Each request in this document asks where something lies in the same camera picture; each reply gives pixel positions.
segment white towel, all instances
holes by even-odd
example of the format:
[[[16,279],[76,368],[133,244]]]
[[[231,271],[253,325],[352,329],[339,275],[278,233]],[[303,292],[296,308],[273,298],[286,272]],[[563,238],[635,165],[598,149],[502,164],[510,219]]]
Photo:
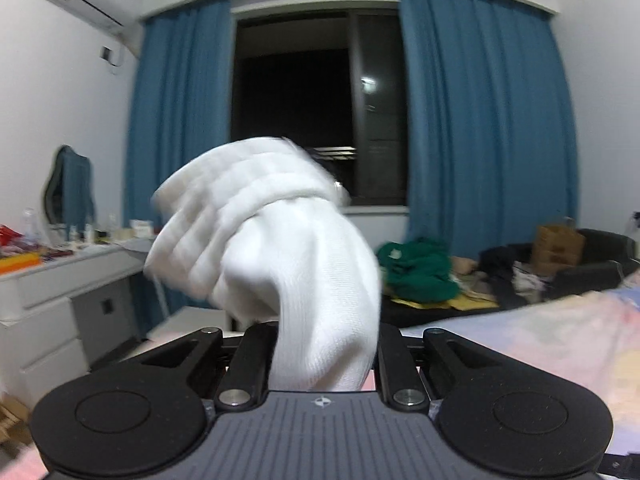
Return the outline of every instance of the white towel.
[[[378,265],[331,175],[259,137],[192,160],[154,199],[172,216],[149,272],[240,320],[279,316],[270,389],[360,388],[378,340]]]

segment air conditioner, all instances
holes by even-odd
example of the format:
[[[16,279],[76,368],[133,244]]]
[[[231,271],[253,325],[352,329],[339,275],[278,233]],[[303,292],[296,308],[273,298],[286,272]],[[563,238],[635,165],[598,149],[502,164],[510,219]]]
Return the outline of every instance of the air conditioner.
[[[114,36],[121,33],[134,21],[133,16],[120,9],[113,0],[49,1]]]

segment cardboard box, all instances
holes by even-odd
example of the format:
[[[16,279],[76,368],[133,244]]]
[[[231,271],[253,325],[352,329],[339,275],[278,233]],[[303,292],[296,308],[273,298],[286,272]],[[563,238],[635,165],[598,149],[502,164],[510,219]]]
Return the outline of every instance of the cardboard box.
[[[538,227],[531,253],[531,265],[537,274],[550,276],[573,267],[582,259],[584,236],[565,225]]]

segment white dresser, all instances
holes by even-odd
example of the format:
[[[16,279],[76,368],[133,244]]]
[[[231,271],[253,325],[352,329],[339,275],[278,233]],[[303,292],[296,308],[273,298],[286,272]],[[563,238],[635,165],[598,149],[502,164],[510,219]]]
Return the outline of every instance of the white dresser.
[[[32,408],[47,392],[138,337],[128,280],[145,254],[91,246],[0,276],[0,383]]]

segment gray gripper base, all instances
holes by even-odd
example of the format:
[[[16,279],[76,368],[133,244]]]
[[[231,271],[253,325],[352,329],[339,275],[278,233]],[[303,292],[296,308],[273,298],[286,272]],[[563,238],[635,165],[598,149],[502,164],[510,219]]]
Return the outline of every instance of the gray gripper base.
[[[53,475],[51,480],[65,476]],[[201,446],[147,480],[489,480],[444,443],[431,420],[385,406],[376,392],[270,392],[221,415]],[[596,480],[586,474],[579,480]]]

